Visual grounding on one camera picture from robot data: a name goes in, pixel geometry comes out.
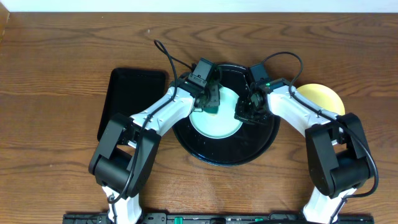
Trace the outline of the yellow plate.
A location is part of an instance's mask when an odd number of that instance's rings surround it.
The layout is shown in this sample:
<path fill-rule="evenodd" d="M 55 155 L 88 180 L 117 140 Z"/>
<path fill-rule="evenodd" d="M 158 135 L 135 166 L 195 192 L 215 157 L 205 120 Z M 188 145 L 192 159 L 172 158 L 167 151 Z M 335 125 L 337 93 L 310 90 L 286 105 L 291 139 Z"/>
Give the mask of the yellow plate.
<path fill-rule="evenodd" d="M 336 92 L 325 85 L 316 83 L 306 84 L 298 87 L 297 91 L 310 101 L 328 111 L 334 112 L 338 115 L 344 115 L 346 113 L 345 106 L 341 98 Z"/>

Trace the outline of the green yellow sponge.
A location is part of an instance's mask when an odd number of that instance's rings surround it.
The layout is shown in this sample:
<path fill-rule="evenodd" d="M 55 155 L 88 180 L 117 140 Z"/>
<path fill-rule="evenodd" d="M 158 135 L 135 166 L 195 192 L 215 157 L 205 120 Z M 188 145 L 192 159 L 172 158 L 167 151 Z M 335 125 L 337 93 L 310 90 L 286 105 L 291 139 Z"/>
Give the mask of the green yellow sponge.
<path fill-rule="evenodd" d="M 218 106 L 204 108 L 204 112 L 206 112 L 212 116 L 215 116 L 216 114 L 218 114 L 218 110 L 219 110 Z"/>

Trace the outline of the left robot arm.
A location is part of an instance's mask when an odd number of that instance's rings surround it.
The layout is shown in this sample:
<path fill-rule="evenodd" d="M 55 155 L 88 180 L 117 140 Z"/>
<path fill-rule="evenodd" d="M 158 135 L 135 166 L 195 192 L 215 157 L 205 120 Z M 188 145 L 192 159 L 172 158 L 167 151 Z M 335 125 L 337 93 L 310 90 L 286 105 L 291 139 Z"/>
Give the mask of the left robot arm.
<path fill-rule="evenodd" d="M 195 108 L 219 105 L 220 84 L 198 86 L 178 79 L 153 105 L 107 123 L 88 170 L 102 186 L 113 223 L 137 223 L 143 211 L 139 192 L 146 184 L 162 136 Z"/>

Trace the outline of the light blue plate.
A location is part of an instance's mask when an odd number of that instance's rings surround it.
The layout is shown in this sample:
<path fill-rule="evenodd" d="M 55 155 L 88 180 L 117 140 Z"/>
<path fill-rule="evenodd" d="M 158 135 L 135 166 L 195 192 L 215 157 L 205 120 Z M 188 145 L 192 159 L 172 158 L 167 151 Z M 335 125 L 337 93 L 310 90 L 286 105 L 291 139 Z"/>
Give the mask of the light blue plate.
<path fill-rule="evenodd" d="M 234 118 L 238 94 L 233 90 L 220 88 L 220 105 L 216 113 L 193 111 L 189 120 L 202 135 L 212 139 L 223 139 L 232 136 L 243 122 Z"/>

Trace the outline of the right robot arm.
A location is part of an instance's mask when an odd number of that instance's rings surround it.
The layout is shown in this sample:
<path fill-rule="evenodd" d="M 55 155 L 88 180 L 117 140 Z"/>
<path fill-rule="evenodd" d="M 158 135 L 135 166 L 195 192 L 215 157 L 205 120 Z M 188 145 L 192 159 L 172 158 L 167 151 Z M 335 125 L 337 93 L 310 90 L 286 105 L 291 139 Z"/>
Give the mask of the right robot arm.
<path fill-rule="evenodd" d="M 304 136 L 315 186 L 303 208 L 308 222 L 336 222 L 347 200 L 359 197 L 356 190 L 368 179 L 378 178 L 359 118 L 328 111 L 292 85 L 257 86 L 247 97 L 238 98 L 234 117 L 249 124 L 282 118 Z"/>

